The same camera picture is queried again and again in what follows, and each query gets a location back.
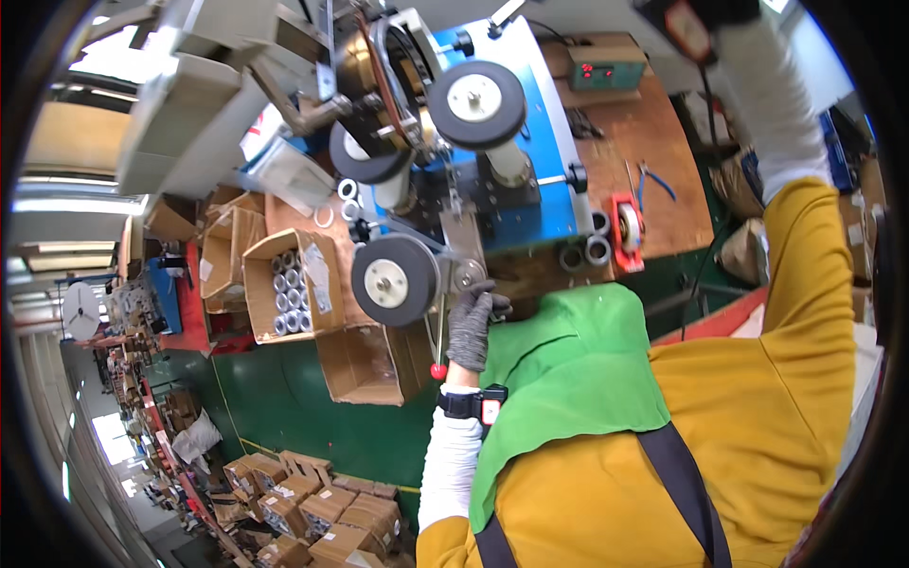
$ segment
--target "blue pliers handle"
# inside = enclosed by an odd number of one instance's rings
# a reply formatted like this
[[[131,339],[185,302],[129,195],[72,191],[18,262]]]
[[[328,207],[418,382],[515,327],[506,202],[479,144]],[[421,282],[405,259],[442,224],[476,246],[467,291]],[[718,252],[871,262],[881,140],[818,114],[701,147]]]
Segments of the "blue pliers handle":
[[[663,189],[666,190],[669,196],[673,198],[673,201],[678,201],[678,199],[675,197],[673,188],[670,187],[668,183],[664,182],[659,175],[654,174],[650,168],[647,167],[647,164],[644,164],[642,162],[637,167],[639,170],[641,170],[641,179],[637,182],[637,206],[641,210],[641,213],[644,212],[644,179],[648,175],[651,176],[659,185],[663,186]]]

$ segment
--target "human hand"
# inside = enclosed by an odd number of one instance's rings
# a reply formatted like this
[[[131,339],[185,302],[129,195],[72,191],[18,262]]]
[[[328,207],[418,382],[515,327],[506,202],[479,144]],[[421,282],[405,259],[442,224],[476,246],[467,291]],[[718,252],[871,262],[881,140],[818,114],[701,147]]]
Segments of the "human hand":
[[[487,280],[467,288],[448,315],[448,359],[468,371],[486,368],[489,347],[489,315],[504,317],[512,312],[511,301],[490,294],[495,282]]]

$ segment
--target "wooden table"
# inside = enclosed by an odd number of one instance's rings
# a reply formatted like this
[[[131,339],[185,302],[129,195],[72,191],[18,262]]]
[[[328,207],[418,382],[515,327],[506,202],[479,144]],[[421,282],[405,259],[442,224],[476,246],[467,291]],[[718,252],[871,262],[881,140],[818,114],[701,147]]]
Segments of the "wooden table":
[[[609,37],[608,41],[614,41],[613,37]],[[605,209],[610,194],[631,191],[624,160],[631,166],[635,185],[639,176],[637,164],[645,161],[651,170],[673,187],[678,201],[673,202],[652,179],[644,182],[644,258],[704,248],[713,239],[713,227],[701,178],[682,126],[663,86],[652,72],[644,74],[638,94],[625,97],[630,100],[584,107],[591,122],[603,128],[605,134],[600,140],[575,140],[578,154],[587,168],[590,204],[594,209]],[[330,234],[335,239],[338,268],[342,273],[345,322],[348,326],[370,324],[373,321],[360,309],[350,287],[354,247],[347,224],[340,216],[341,201],[334,196],[330,204],[335,210],[335,220],[327,229],[319,229],[311,218],[303,217],[291,206],[268,195],[265,201],[266,230],[273,234],[295,227]],[[500,254],[486,258],[486,263],[490,274],[498,281],[498,291],[514,300],[615,278],[612,266],[567,274],[559,266],[551,246],[540,247],[532,255],[527,252]]]

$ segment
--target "factory floor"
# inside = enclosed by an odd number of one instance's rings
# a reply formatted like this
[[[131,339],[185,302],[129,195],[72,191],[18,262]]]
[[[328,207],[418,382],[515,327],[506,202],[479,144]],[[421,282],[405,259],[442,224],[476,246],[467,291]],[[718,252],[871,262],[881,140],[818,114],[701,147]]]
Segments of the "factory floor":
[[[716,233],[726,211],[700,161],[698,167]],[[724,236],[733,229],[729,227]],[[621,282],[647,306],[678,292],[682,274],[694,279],[705,253],[706,249],[647,261],[644,272]],[[749,287],[709,261],[702,282]],[[732,300],[712,296],[709,308],[717,310]],[[690,306],[688,321],[697,319],[697,313],[696,306]],[[652,318],[647,322],[650,337],[678,328],[681,317],[680,310],[673,310]],[[401,408],[333,403],[314,342],[257,346],[250,353],[210,359],[195,351],[168,350],[166,354],[169,361],[149,369],[149,383],[176,379],[197,393],[224,437],[219,448],[226,462],[244,451],[287,449],[329,459],[339,473],[401,485],[402,513],[416,532],[419,494],[415,488],[420,485],[437,387],[426,388]]]

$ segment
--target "yellow floor line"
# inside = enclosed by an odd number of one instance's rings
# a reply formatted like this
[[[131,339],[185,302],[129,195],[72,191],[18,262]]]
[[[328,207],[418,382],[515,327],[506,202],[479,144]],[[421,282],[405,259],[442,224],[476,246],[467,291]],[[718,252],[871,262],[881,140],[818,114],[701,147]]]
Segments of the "yellow floor line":
[[[262,452],[268,452],[271,455],[277,455],[277,452],[275,452],[273,450],[269,450],[268,448],[264,448],[261,445],[259,445],[258,443],[250,442],[249,440],[247,440],[245,438],[240,438],[240,442],[249,444],[249,445],[253,446],[255,449],[260,450]],[[340,472],[335,472],[335,473],[338,473],[339,475],[343,475],[345,477],[350,477],[352,479],[358,479],[360,481],[365,481],[365,482],[372,481],[370,479],[365,479],[363,477],[357,477],[356,475],[350,475],[348,473],[340,473]],[[396,485],[395,487],[397,487],[399,490],[403,491],[404,493],[420,493],[420,490],[416,487],[410,487],[407,485]]]

